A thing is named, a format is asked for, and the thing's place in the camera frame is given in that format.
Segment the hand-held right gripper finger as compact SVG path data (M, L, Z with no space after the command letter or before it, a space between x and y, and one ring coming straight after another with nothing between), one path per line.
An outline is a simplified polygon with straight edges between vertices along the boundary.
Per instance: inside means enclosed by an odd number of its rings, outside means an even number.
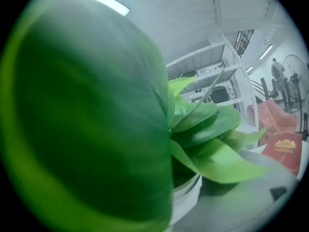
M239 184L206 179L196 206L173 226L175 232L257 232L276 216L296 187L282 167Z

